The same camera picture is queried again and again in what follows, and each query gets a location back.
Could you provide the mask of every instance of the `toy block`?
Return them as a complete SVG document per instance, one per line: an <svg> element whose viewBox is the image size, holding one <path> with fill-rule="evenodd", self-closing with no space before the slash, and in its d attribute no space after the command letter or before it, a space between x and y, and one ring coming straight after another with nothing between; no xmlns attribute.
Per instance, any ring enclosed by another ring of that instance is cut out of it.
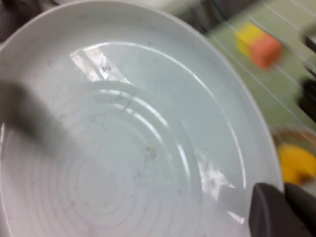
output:
<svg viewBox="0 0 316 237"><path fill-rule="evenodd" d="M250 58L259 67L266 69L281 57L282 45L272 36L264 33L251 46Z"/></svg>
<svg viewBox="0 0 316 237"><path fill-rule="evenodd" d="M250 58L251 46L264 34L265 32L256 27L254 24L245 24L235 33L237 48L240 52Z"/></svg>

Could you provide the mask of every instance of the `yellow block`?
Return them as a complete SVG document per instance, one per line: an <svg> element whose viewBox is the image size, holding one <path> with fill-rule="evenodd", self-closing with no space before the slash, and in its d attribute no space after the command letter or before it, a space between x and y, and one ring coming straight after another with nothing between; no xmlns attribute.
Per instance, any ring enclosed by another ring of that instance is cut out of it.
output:
<svg viewBox="0 0 316 237"><path fill-rule="evenodd" d="M303 176L316 175L316 157L295 145L282 145L278 148L281 164Z"/></svg>
<svg viewBox="0 0 316 237"><path fill-rule="evenodd" d="M250 47L264 35L264 31L252 23L247 23L235 33L236 45L240 52L250 58Z"/></svg>
<svg viewBox="0 0 316 237"><path fill-rule="evenodd" d="M282 175L284 182L290 182L299 185L301 182L301 177L299 173L291 170L290 168L281 165Z"/></svg>

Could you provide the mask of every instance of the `plate surface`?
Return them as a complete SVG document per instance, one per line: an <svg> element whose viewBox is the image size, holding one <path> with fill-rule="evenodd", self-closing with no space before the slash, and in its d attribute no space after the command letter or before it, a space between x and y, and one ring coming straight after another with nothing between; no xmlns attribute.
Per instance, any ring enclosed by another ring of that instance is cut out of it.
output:
<svg viewBox="0 0 316 237"><path fill-rule="evenodd" d="M244 237L253 184L282 189L240 78L165 13L62 6L6 43L0 75L26 83L80 147L60 139L47 157L2 127L1 236Z"/></svg>

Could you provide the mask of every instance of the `white line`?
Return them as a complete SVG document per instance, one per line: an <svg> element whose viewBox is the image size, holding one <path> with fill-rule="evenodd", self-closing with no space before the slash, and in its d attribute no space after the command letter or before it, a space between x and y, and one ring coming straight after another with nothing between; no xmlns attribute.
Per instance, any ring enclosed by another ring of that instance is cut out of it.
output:
<svg viewBox="0 0 316 237"><path fill-rule="evenodd" d="M245 15L254 23L256 23L256 25L258 25L260 28L262 28L264 31L266 31L268 34L270 34L270 32L268 31L268 29L266 27L264 27L263 25L261 25L257 20L255 20L249 13L245 13ZM282 42L282 44L286 45L286 47L288 49L290 49L296 56L298 56L299 58L301 58L304 62L306 62L307 64L311 65L312 64L306 59L304 58L297 50L295 50L294 48L292 48L291 46L289 46L287 43L283 42L282 40L280 40Z"/></svg>
<svg viewBox="0 0 316 237"><path fill-rule="evenodd" d="M291 77L289 74L287 74L279 65L274 64L274 66L275 66L275 68L280 70L284 75L286 75L294 84L296 84L297 86L300 86L300 84L297 82L297 80L293 79L293 77Z"/></svg>
<svg viewBox="0 0 316 237"><path fill-rule="evenodd" d="M312 12L311 10L309 10L307 7L305 7L304 5L294 1L294 0L290 0L294 5L297 5L299 8L307 11L310 15L316 17L316 13Z"/></svg>
<svg viewBox="0 0 316 237"><path fill-rule="evenodd" d="M304 125L305 127L308 127L306 124L304 124L303 121L299 117L297 117L285 104L283 104L282 101L280 101L279 98L277 98L251 71L248 70L242 63L240 63L220 42L219 40L213 36L213 39L222 47L222 49L231 56L232 59L234 59L249 75L252 76L253 79L255 79L275 100L277 100L296 120L300 122L300 124Z"/></svg>
<svg viewBox="0 0 316 237"><path fill-rule="evenodd" d="M302 31L300 27L298 27L297 25L295 25L293 22L291 22L290 20L286 19L284 16L282 16L280 13L278 13L277 11L275 11L272 7L270 7L268 4L266 4L265 2L261 2L262 5L266 6L268 9L270 9L271 11L273 11L278 17L282 18L284 21L288 22L291 26L293 26L295 29L297 29L298 31Z"/></svg>
<svg viewBox="0 0 316 237"><path fill-rule="evenodd" d="M236 31L236 28L232 24L230 24L228 21L226 22L226 24L228 24L228 26L232 28L233 31ZM296 86L300 86L299 83L294 78L292 78L289 74L287 74L280 66L276 64L274 64L274 66L276 69L282 72L287 78L289 78L290 81L293 82Z"/></svg>

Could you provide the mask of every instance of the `green mat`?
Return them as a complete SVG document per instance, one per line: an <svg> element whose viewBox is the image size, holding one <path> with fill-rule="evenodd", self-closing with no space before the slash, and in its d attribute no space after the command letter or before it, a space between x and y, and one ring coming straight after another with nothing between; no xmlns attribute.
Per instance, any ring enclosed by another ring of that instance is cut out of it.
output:
<svg viewBox="0 0 316 237"><path fill-rule="evenodd" d="M235 47L234 31L249 21L284 46L282 59L267 71ZM315 0L261 1L208 35L248 86L270 126L296 124L316 129L316 123L296 103L300 80L309 75L303 64L314 55L301 41L302 30L311 24L316 25Z"/></svg>

